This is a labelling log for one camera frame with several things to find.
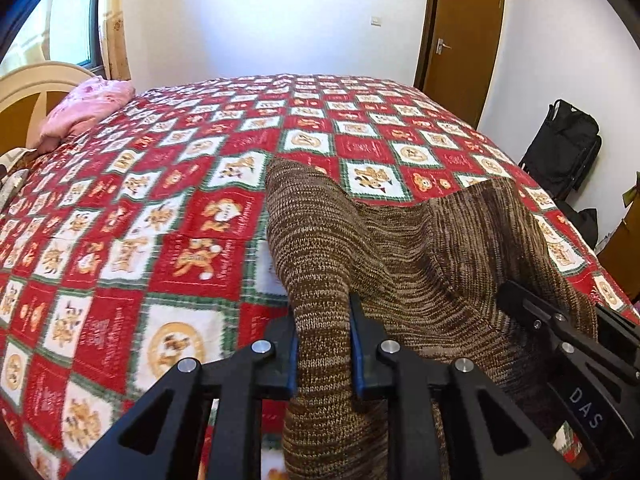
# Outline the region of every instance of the metal screw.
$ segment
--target metal screw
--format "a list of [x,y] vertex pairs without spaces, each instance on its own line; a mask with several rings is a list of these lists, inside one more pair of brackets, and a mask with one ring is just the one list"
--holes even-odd
[[266,339],[258,339],[258,341],[254,341],[251,345],[251,350],[253,350],[257,354],[266,354],[269,350],[271,350],[271,343],[269,343]]
[[474,362],[471,359],[462,357],[456,361],[456,368],[466,374],[474,369]]
[[192,359],[190,357],[178,361],[178,370],[185,374],[193,372],[196,369],[196,366],[198,366],[198,362],[196,359]]
[[385,339],[380,343],[380,349],[386,354],[395,354],[400,351],[400,343],[393,339]]

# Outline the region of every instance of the window frame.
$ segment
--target window frame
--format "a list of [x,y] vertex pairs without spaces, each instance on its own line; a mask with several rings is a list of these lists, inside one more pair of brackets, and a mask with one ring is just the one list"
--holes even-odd
[[78,66],[90,70],[96,75],[104,76],[98,24],[98,0],[91,0],[89,4],[89,59],[78,63]]

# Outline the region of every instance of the door frame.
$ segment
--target door frame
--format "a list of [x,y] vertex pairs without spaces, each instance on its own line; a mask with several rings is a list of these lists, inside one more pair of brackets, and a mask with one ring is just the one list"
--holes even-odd
[[422,28],[422,40],[420,42],[420,54],[418,54],[418,66],[415,69],[414,87],[422,91],[427,80],[429,64],[433,46],[433,30],[436,22],[438,0],[427,0],[424,13],[424,26]]

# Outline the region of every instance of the white wall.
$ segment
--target white wall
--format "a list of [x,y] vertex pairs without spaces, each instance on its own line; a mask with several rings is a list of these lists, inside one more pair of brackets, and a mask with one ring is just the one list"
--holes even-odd
[[426,0],[123,0],[123,8],[139,91],[279,72],[412,84]]
[[603,238],[640,170],[640,50],[606,0],[506,0],[479,130],[520,160],[558,98],[600,125],[600,155],[570,202],[597,207]]
[[[215,76],[336,73],[412,84],[426,0],[123,0],[139,91]],[[370,17],[380,16],[382,27]],[[563,98],[590,113],[604,145],[577,208],[600,237],[624,215],[640,170],[640,50],[606,0],[506,0],[479,129],[519,160]]]

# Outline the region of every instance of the curtain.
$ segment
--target curtain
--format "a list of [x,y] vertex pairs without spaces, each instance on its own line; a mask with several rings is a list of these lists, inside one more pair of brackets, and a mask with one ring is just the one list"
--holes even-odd
[[53,0],[41,0],[18,32],[2,63],[0,77],[21,66],[49,59],[49,22]]
[[98,21],[107,79],[131,79],[124,40],[122,0],[98,0]]

